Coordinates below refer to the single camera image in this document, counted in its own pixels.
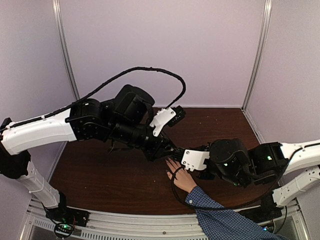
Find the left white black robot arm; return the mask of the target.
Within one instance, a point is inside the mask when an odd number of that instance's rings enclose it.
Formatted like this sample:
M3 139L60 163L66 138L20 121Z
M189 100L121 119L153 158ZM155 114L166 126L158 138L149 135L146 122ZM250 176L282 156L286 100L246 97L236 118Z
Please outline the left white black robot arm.
M0 172L20 181L55 217L67 222L72 211L66 207L66 198L39 174L29 149L96 139L140 149L149 161L166 157L176 146L162 129L176 113L171 108L154 113L154 102L147 92L127 84L115 98L104 102L89 98L50 117L21 122L7 118L1 125Z

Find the blue checked shirt forearm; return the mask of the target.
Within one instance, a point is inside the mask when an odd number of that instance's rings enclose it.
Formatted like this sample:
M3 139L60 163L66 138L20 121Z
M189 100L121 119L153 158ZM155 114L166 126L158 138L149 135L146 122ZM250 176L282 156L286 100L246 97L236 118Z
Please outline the blue checked shirt forearm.
M200 187L188 193L185 202L195 207L222 208ZM196 209L198 223L210 240L285 240L286 237L264 230L252 220L229 210Z

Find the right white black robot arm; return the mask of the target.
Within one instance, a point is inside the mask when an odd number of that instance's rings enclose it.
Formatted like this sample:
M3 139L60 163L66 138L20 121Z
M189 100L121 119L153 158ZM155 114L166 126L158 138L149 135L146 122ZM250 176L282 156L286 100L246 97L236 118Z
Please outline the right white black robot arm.
M193 169L206 171L235 186L277 183L294 171L320 164L320 142L263 143L247 150L238 139L219 139L196 150Z

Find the pale hand with long nails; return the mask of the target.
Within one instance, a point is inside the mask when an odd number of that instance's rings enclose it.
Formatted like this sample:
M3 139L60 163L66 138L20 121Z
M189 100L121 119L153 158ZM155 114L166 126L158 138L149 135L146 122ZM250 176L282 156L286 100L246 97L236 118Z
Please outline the pale hand with long nails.
M173 180L174 185L188 194L191 193L191 191L197 186L192 176L182 168L179 162L176 162L171 158L166 159L165 162L169 167L169 170L166 171L167 177L171 180L175 173Z

